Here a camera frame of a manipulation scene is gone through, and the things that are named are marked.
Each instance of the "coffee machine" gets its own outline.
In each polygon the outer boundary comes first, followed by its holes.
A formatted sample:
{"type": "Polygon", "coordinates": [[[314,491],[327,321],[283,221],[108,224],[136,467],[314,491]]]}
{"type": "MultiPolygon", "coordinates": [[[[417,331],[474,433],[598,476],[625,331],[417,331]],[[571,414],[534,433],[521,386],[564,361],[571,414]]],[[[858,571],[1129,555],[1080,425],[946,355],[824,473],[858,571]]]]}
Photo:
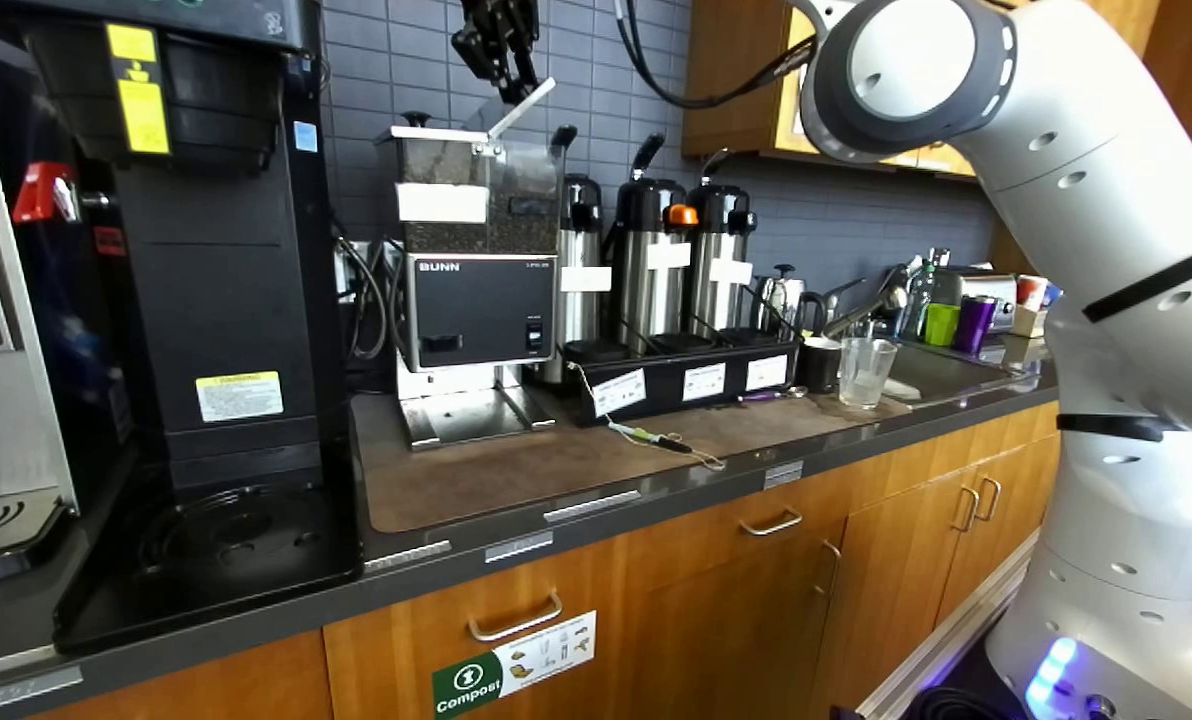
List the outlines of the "coffee machine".
{"type": "Polygon", "coordinates": [[[102,647],[358,575],[316,12],[0,0],[103,195],[143,460],[60,603],[102,647]]]}
{"type": "Polygon", "coordinates": [[[500,128],[390,131],[397,404],[411,449],[556,425],[521,367],[556,347],[560,168],[549,143],[500,128]]]}

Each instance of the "robotic arm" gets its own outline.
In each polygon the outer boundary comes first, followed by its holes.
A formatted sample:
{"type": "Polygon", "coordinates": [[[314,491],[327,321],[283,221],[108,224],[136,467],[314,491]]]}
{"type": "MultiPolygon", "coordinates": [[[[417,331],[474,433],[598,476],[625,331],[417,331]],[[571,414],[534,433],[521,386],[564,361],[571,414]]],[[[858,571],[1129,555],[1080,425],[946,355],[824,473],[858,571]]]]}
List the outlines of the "robotic arm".
{"type": "Polygon", "coordinates": [[[1064,464],[991,670],[1062,715],[1078,689],[1192,713],[1192,142],[1084,5],[797,0],[822,34],[801,122],[868,166],[950,142],[1053,311],[1064,464]]]}

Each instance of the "green sticker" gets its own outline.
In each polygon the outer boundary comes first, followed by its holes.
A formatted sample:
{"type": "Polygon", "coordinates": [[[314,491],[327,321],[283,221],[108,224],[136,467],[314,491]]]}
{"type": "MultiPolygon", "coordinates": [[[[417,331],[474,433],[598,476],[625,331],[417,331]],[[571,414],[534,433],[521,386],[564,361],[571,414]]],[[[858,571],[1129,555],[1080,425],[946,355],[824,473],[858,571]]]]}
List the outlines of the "green sticker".
{"type": "Polygon", "coordinates": [[[504,664],[483,654],[431,678],[436,720],[463,715],[470,707],[504,696],[504,664]]]}

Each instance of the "drawer handle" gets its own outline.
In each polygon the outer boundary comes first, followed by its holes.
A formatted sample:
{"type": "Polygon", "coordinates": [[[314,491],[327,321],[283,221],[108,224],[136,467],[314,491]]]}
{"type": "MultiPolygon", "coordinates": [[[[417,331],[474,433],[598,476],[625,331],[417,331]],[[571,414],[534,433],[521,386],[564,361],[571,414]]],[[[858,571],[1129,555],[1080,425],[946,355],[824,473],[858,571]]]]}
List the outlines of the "drawer handle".
{"type": "Polygon", "coordinates": [[[758,541],[765,541],[765,535],[780,535],[780,534],[788,534],[788,529],[797,529],[797,524],[806,524],[806,515],[792,511],[792,507],[785,507],[785,520],[773,520],[773,524],[743,524],[743,520],[742,520],[742,529],[743,529],[750,535],[758,535],[758,541]]]}
{"type": "Polygon", "coordinates": [[[495,646],[495,641],[521,638],[521,634],[534,634],[534,630],[540,630],[540,623],[553,623],[560,612],[564,612],[564,609],[560,609],[560,595],[556,595],[556,590],[553,590],[553,591],[549,591],[549,609],[543,609],[540,618],[529,618],[529,622],[508,623],[508,630],[495,630],[495,634],[483,634],[478,622],[470,622],[470,638],[474,638],[478,646],[495,646]]]}
{"type": "Polygon", "coordinates": [[[968,524],[975,520],[975,507],[986,504],[986,496],[975,487],[961,487],[956,496],[956,520],[952,534],[968,534],[968,524]]]}
{"type": "Polygon", "coordinates": [[[981,482],[981,491],[986,491],[986,511],[975,511],[973,520],[991,524],[996,520],[996,504],[1004,496],[1004,486],[996,476],[986,476],[981,482]]]}

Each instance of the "countertop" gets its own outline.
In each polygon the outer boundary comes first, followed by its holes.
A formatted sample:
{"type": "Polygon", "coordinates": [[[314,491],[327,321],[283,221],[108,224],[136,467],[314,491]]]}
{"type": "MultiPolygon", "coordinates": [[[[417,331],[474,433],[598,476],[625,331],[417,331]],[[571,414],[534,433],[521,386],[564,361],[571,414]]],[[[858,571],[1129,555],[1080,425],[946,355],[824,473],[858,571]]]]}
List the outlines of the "countertop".
{"type": "Polygon", "coordinates": [[[431,590],[487,575],[549,551],[622,535],[667,515],[816,476],[887,449],[986,425],[1057,402],[1053,378],[1034,392],[981,392],[934,410],[847,414],[827,396],[696,410],[645,420],[696,452],[630,444],[607,429],[556,425],[529,436],[409,452],[397,402],[351,396],[358,511],[364,571],[119,647],[60,658],[53,603],[93,543],[103,511],[81,515],[69,543],[34,575],[0,583],[0,715],[30,715],[200,659],[316,634],[431,590]]]}

